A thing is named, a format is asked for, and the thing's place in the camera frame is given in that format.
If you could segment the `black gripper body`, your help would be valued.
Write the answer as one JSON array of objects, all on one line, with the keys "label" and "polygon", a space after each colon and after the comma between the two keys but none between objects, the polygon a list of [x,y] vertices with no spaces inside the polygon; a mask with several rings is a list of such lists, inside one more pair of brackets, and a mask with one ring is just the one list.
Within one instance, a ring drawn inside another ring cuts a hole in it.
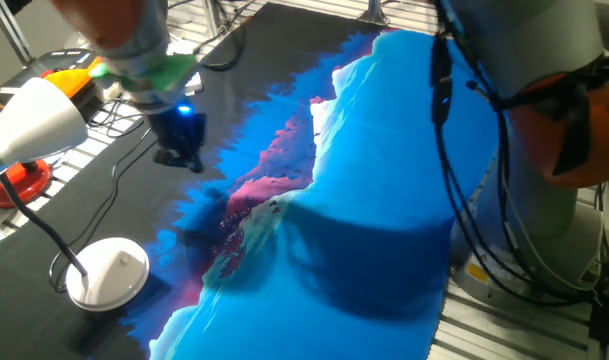
[{"label": "black gripper body", "polygon": [[175,154],[197,154],[203,146],[206,115],[188,103],[180,103],[147,120],[157,136],[159,146]]}]

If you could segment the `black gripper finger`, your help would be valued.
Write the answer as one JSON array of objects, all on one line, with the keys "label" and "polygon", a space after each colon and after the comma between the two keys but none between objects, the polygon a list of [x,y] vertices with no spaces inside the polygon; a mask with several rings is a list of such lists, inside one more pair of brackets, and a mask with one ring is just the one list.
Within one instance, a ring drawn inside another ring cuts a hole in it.
[{"label": "black gripper finger", "polygon": [[183,162],[185,167],[193,173],[202,173],[204,171],[204,165],[202,163],[199,152],[196,152],[190,157],[185,158]]},{"label": "black gripper finger", "polygon": [[175,155],[173,152],[167,149],[160,148],[153,155],[153,161],[156,164],[168,166],[168,167],[181,167],[182,158]]}]

